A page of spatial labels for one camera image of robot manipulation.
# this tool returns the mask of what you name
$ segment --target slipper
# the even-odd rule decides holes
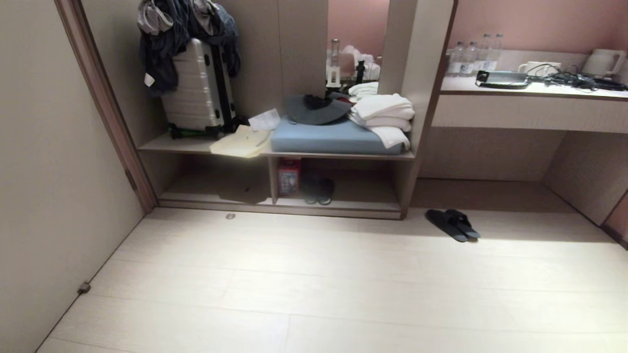
[[[304,178],[301,182],[301,194],[306,204],[315,204],[319,194],[318,180]]]
[[[457,210],[447,210],[445,213],[455,218],[456,228],[460,229],[467,237],[480,238],[480,233],[471,228],[471,222],[469,222],[467,215]]]
[[[456,217],[442,211],[428,210],[425,212],[425,218],[457,241],[467,242],[469,240],[468,237],[456,227]]]
[[[317,200],[323,206],[327,206],[332,203],[332,195],[335,185],[331,179],[321,179],[318,183],[318,196]]]

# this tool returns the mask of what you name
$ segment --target blue cushion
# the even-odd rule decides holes
[[[326,125],[303,125],[284,117],[271,139],[274,152],[399,155],[402,145],[387,149],[379,136],[346,118]]]

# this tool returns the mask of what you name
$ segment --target electric kettle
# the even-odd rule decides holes
[[[626,52],[623,50],[595,49],[582,72],[597,77],[615,75],[619,73],[625,60]]]

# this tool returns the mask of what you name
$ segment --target mirror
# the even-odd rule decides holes
[[[390,0],[328,1],[327,87],[377,82]]]

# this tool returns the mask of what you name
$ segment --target cup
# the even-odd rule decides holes
[[[560,71],[561,63],[527,62],[519,66],[519,72],[527,72],[530,76],[547,76]]]

